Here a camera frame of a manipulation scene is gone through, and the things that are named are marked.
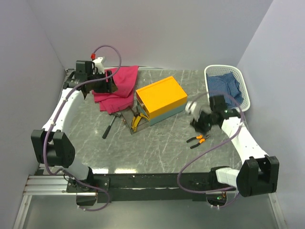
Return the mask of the orange black pliers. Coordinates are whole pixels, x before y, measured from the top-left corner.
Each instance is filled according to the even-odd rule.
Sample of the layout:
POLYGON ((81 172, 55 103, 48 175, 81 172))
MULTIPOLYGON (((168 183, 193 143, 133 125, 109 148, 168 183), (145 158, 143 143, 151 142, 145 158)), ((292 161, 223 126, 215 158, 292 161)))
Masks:
POLYGON ((193 146, 190 146, 190 149, 194 149, 198 146, 200 146, 203 142, 205 142, 208 138, 210 137, 210 135, 198 135, 198 136, 194 136, 194 137, 191 137, 190 139, 188 139, 186 141, 186 143, 190 143, 191 141, 194 141, 194 140, 197 140, 198 142, 193 145, 193 146))

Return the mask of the orange drawer toolbox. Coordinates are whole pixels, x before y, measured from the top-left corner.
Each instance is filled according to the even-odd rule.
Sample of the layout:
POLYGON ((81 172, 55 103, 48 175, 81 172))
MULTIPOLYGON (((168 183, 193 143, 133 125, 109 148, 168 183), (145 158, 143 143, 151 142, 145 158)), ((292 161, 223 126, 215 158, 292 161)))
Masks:
POLYGON ((136 98, 140 110, 148 117, 152 126, 182 112, 188 95, 175 78, 169 76, 137 89, 136 98))

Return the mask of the clear toolbox drawer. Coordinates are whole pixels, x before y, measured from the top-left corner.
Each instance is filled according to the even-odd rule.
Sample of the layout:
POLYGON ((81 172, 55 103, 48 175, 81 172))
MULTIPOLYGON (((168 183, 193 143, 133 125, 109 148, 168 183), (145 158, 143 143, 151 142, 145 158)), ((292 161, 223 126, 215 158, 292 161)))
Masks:
POLYGON ((130 134, 133 135, 150 125, 150 120, 138 106, 130 107, 121 110, 122 121, 126 125, 130 134))

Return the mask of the yellow utility knife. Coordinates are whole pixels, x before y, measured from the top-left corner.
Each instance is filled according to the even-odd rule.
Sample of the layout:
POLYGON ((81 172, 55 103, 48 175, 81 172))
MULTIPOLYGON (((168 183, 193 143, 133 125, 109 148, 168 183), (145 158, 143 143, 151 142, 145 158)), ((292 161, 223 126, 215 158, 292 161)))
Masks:
POLYGON ((137 131, 137 127, 138 127, 138 124, 140 123, 141 119, 142 119, 141 114, 138 114, 138 115, 133 117, 133 119, 132 119, 132 130, 134 132, 137 131))

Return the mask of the yellow long nose pliers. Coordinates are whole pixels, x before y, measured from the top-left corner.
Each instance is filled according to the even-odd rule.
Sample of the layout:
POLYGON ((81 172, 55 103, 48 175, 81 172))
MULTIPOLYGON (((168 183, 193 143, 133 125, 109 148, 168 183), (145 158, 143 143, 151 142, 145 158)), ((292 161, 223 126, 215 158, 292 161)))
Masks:
POLYGON ((140 123, 140 121, 141 121, 143 118, 146 119, 147 121, 149 121, 149 118, 148 118, 145 114, 139 112, 138 107, 136 107, 136 111, 133 110, 132 108, 130 108, 130 110, 131 110, 132 113, 133 113, 133 118, 132 118, 132 122, 131 122, 131 125, 132 125, 132 126, 131 126, 131 129, 132 129, 134 132, 136 132, 136 131, 137 131, 137 128, 138 128, 138 125, 139 125, 139 123, 140 123))

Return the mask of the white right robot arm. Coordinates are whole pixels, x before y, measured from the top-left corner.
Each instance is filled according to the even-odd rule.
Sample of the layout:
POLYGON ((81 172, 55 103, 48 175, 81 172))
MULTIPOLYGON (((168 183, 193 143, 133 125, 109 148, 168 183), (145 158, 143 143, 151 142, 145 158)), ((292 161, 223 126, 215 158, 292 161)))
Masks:
POLYGON ((237 188, 243 197, 274 193, 277 190, 279 161, 269 156, 254 140, 241 114, 228 108, 223 95, 209 98, 211 112, 200 111, 191 121, 196 132, 206 135, 218 126, 231 139, 241 162, 239 170, 230 167, 211 169, 209 186, 220 190, 225 184, 237 188))

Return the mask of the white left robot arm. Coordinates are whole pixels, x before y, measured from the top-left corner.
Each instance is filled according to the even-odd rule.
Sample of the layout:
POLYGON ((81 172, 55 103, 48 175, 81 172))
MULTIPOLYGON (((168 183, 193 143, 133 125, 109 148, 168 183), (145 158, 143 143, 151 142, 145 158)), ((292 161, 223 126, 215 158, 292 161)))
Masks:
POLYGON ((75 148, 66 132, 73 115, 91 91, 112 93, 117 86, 110 70, 104 68, 104 57, 90 61, 77 61, 73 72, 63 83, 58 104, 40 130, 33 130, 31 141, 35 156, 44 164, 50 175, 63 172, 78 181, 83 191, 91 191, 96 186, 92 169, 75 158, 75 148))

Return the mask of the magenta cloth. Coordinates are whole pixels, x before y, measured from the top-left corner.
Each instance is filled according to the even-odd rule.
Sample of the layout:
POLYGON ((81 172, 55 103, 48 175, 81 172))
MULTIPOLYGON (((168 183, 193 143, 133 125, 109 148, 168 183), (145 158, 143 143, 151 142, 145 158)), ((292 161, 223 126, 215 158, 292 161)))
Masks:
POLYGON ((99 103, 100 111, 108 114, 115 113, 125 109, 129 105, 133 105, 134 87, 137 79, 139 66, 121 67, 113 77, 118 88, 114 93, 97 93, 92 92, 94 102, 99 103))

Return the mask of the blue checkered cloth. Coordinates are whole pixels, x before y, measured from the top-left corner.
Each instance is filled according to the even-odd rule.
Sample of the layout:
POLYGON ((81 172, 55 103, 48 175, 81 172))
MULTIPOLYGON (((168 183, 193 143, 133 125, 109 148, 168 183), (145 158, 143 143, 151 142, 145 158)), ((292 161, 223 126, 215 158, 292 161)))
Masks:
POLYGON ((213 92, 225 92, 233 97, 239 104, 244 101, 240 91, 240 83, 234 77, 233 72, 217 76, 207 76, 208 90, 213 92))

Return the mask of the white plastic basket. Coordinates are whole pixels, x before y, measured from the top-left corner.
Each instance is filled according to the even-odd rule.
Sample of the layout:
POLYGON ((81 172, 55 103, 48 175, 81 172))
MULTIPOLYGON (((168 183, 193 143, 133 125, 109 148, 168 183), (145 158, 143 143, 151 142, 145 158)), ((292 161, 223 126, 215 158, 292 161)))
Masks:
POLYGON ((209 96, 225 92, 233 97, 242 111, 250 108, 250 98, 243 75, 239 69, 229 65, 209 65, 204 70, 206 90, 209 96))

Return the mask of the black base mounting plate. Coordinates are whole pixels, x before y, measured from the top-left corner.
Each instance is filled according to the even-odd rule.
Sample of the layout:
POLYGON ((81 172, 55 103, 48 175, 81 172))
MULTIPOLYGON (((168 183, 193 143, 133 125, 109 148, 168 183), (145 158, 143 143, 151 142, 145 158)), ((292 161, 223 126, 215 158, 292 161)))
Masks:
POLYGON ((206 201, 206 195, 233 191, 234 187, 216 181, 212 173, 183 173, 180 184, 189 190, 182 190, 177 184, 177 173, 157 174, 95 174, 94 185, 102 188, 115 201, 192 200, 206 201))

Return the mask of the black handled hammer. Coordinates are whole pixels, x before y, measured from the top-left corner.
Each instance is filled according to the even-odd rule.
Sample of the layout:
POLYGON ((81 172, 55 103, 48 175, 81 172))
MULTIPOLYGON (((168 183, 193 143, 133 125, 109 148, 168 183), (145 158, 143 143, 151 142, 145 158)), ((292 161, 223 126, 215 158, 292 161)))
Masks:
POLYGON ((104 131, 103 135, 102 135, 102 138, 103 138, 103 139, 106 139, 106 138, 107 138, 107 136, 108 136, 108 134, 109 134, 109 132, 110 132, 110 130, 111 130, 111 128, 112 128, 112 125, 113 125, 115 119, 121 117, 121 114, 118 114, 118 113, 110 113, 110 116, 112 116, 113 118, 112 118, 110 124, 107 126, 106 130, 104 131))

